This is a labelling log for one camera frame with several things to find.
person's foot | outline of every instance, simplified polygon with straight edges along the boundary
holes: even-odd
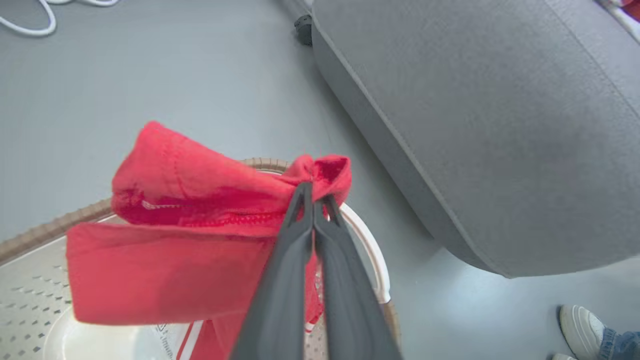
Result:
[[[578,360],[598,360],[605,326],[591,311],[578,305],[563,305],[560,329]]]
[[[575,360],[575,359],[568,355],[556,354],[553,356],[551,360]]]

gray sofa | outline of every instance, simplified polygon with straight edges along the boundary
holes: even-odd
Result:
[[[640,45],[593,0],[317,0],[319,68],[426,228],[506,277],[640,252]]]

seam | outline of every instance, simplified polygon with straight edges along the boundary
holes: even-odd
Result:
[[[184,150],[184,141],[184,138],[179,139],[175,154],[173,155],[173,175],[175,176],[175,180],[178,183],[180,192],[182,192],[182,196],[184,196],[185,199],[189,199],[187,192],[184,191],[184,184],[182,183],[182,179],[180,178],[180,176],[178,176],[178,159],[182,156],[182,152]]]
[[[611,80],[611,78],[609,77],[609,75],[607,74],[607,72],[604,70],[604,68],[601,66],[600,62],[598,62],[598,60],[596,60],[595,57],[593,57],[593,55],[591,54],[590,51],[587,50],[587,47],[580,41],[580,39],[578,38],[578,36],[573,32],[573,30],[571,30],[571,28],[569,28],[567,26],[567,24],[565,23],[565,21],[563,21],[563,18],[560,17],[560,15],[558,14],[558,12],[556,11],[556,9],[554,9],[548,2],[548,0],[544,0],[543,2],[545,4],[545,6],[551,11],[551,13],[553,14],[553,16],[556,18],[556,20],[560,23],[560,25],[562,25],[562,27],[569,33],[569,35],[571,36],[571,38],[576,42],[576,44],[578,44],[580,46],[580,48],[582,49],[582,51],[584,52],[584,54],[586,54],[586,56],[591,60],[592,64],[599,70],[599,75],[600,75],[600,79],[606,81],[609,86],[613,89],[613,92],[615,94],[618,95],[618,97],[620,97],[622,99],[622,101],[625,103],[625,105],[627,105],[627,107],[629,108],[629,110],[636,116],[636,120],[640,119],[640,114],[638,114],[638,112],[636,111],[636,109],[629,103],[629,100],[627,99],[626,96],[624,96],[622,94],[622,92],[620,91],[620,89],[618,88],[618,86],[613,82],[613,80]]]
[[[378,116],[380,116],[380,119],[382,120],[384,125],[386,125],[387,129],[389,129],[389,131],[391,132],[392,136],[396,139],[396,141],[398,141],[398,143],[400,145],[400,148],[404,151],[405,155],[407,155],[407,157],[409,158],[409,161],[411,161],[412,165],[418,170],[418,173],[422,177],[422,180],[427,184],[427,186],[429,187],[429,189],[431,190],[431,192],[435,196],[436,200],[440,203],[440,205],[443,208],[443,210],[447,213],[449,218],[451,218],[451,221],[453,222],[454,227],[458,230],[458,232],[460,233],[460,236],[467,243],[467,246],[469,246],[469,248],[480,258],[480,260],[484,261],[493,270],[495,270],[496,272],[498,272],[500,275],[502,275],[504,277],[510,278],[511,276],[508,275],[508,272],[506,271],[506,269],[502,265],[498,265],[489,255],[487,255],[484,252],[483,249],[481,249],[480,247],[476,246],[475,243],[470,241],[470,237],[469,237],[467,231],[465,230],[465,228],[462,226],[462,224],[458,220],[457,215],[448,206],[448,203],[447,203],[446,198],[444,197],[444,195],[442,195],[442,193],[440,193],[440,191],[438,191],[438,189],[435,186],[435,183],[431,180],[431,177],[427,174],[427,172],[424,170],[422,165],[417,161],[417,158],[415,157],[415,155],[414,155],[413,151],[411,150],[411,148],[409,147],[409,145],[404,140],[404,137],[393,126],[393,124],[391,124],[391,122],[389,121],[387,115],[378,106],[378,103],[373,99],[373,96],[371,96],[369,91],[366,89],[366,87],[364,86],[364,83],[357,76],[357,74],[355,73],[355,71],[353,70],[352,66],[349,64],[347,59],[344,57],[342,52],[340,52],[337,49],[337,47],[335,46],[335,44],[333,43],[331,38],[329,38],[326,35],[326,33],[322,30],[322,27],[318,25],[318,21],[317,21],[317,17],[316,16],[313,16],[313,21],[314,21],[314,26],[318,30],[318,33],[323,37],[324,41],[327,43],[329,48],[336,55],[338,60],[341,62],[342,66],[347,70],[347,72],[351,76],[351,79],[353,79],[353,81],[356,83],[356,86],[358,86],[360,91],[362,91],[362,93],[365,95],[365,98],[369,101],[369,103],[373,107],[374,111],[378,114]]]

perforated basket bottom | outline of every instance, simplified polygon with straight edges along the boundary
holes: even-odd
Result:
[[[0,359],[42,359],[51,325],[71,306],[60,238],[0,266]]]

gray floor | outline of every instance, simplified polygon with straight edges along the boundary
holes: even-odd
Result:
[[[0,28],[0,238],[107,197],[137,131],[155,119],[237,159],[350,156],[348,202],[387,259],[407,359],[568,354],[563,303],[637,330],[640,260],[507,280],[429,238],[294,40],[296,14],[281,1],[72,4],[55,7],[53,37]],[[0,1],[0,14],[44,21],[35,1]]]

